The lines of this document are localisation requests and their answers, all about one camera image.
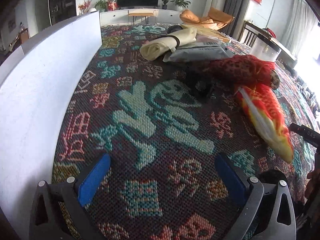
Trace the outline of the orange plush fish toy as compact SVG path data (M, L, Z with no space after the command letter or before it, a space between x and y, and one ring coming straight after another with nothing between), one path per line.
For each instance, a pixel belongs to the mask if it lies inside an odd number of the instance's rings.
M272 88L258 83L253 87L239 86L236 97L256 132L275 154L290 164L294 151L284 112Z

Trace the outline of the red leopard print pouch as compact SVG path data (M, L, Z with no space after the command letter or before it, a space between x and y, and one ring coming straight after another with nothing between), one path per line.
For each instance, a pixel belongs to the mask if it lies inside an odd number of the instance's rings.
M199 70L209 77L222 78L235 85L257 89L259 85L277 89L280 78L276 64L263 61L253 55L235 55L231 58L204 62Z

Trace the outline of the clear jar black lid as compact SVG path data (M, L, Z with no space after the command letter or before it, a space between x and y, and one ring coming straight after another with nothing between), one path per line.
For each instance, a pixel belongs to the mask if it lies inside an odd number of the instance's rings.
M258 34L249 54L263 61L275 62L280 52L281 48L278 45Z

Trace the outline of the dark wooden dining chair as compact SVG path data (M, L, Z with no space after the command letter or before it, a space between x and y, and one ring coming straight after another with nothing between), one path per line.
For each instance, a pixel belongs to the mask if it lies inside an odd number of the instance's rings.
M239 37L239 42L252 47L258 34L261 32L262 30L259 27L251 22L245 21Z

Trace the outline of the patterned woven tablecloth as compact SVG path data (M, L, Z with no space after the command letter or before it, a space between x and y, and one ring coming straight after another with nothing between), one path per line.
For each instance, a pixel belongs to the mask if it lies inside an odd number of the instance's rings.
M215 170L220 152L248 176L283 172L301 207L315 149L292 134L293 162L284 162L259 137L232 85L214 81L207 101L191 97L181 68L139 52L166 32L166 25L102 27L102 45L61 126L52 181L77 176L102 152L111 156L86 206L107 239L221 239L239 207Z

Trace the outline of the white storage box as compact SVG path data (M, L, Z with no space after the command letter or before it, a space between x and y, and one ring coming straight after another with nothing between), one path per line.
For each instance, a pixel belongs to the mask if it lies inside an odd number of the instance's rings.
M38 182L52 179L71 97L101 44L92 12L44 29L1 65L1 208L21 239Z

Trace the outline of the grey plastic mailer bag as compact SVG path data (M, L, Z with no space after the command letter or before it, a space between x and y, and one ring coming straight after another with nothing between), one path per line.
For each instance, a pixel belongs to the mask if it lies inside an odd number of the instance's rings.
M222 42L195 42L168 52L163 62L194 62L228 59L235 55Z

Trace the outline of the orange lounge chair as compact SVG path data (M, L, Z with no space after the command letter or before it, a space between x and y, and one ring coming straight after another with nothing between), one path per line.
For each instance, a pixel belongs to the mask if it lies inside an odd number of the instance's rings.
M214 7L211 7L208 15L203 17L195 15L188 9L184 10L180 14L180 19L184 24L220 30L229 25L234 20L234 17L223 11L215 9Z

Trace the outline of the rolled cream cloth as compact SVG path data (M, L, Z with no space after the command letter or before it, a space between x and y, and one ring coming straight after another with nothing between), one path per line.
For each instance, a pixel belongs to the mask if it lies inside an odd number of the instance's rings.
M168 35L158 37L140 48L142 57L148 61L154 61L167 51L174 53L180 46L185 46L196 41L196 28L187 28L175 31Z

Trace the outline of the green potted plant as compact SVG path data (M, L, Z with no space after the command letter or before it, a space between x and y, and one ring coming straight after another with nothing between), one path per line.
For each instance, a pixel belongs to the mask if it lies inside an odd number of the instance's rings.
M177 11L183 11L191 4L189 0L170 0L170 2L175 6Z

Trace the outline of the small dark potted plant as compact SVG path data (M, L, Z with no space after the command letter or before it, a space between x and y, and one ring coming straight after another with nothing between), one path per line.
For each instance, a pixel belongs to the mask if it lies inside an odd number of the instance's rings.
M169 0L162 0L162 9L167 10Z

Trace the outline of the wooden side table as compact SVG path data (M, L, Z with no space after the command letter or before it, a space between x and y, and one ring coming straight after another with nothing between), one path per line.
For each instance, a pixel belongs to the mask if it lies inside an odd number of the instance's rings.
M135 25L136 19L138 17L144 18L145 23L149 24L149 18L150 17L155 17L156 14L154 12L129 12L128 16L132 17L132 24Z

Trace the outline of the white TV cabinet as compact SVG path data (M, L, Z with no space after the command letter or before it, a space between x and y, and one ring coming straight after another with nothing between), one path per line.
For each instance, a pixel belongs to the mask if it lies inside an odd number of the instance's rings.
M100 13L100 25L181 24L180 11L163 9L121 9Z

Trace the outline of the red flower bouquet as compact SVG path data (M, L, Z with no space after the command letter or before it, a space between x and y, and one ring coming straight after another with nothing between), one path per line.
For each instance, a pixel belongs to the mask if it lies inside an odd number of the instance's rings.
M91 8L92 0L83 1L81 4L78 4L78 9L80 11L80 15L85 14Z

